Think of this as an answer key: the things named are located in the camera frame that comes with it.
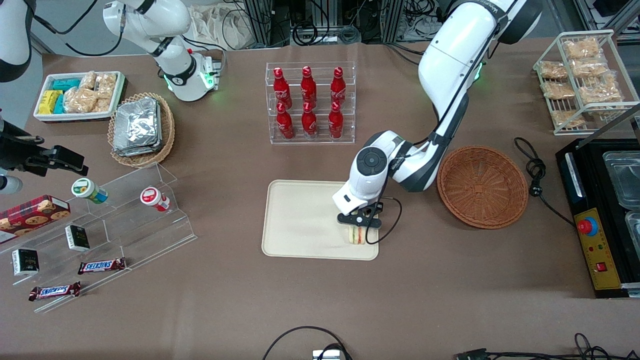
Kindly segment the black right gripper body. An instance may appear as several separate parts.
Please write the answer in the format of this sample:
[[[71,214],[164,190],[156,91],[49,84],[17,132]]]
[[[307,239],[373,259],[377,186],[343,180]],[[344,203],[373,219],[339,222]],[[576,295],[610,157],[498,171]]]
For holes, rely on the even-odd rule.
[[[32,136],[29,132],[0,120],[0,166],[7,171],[29,172],[28,159],[39,155],[40,145],[45,142],[41,136]]]

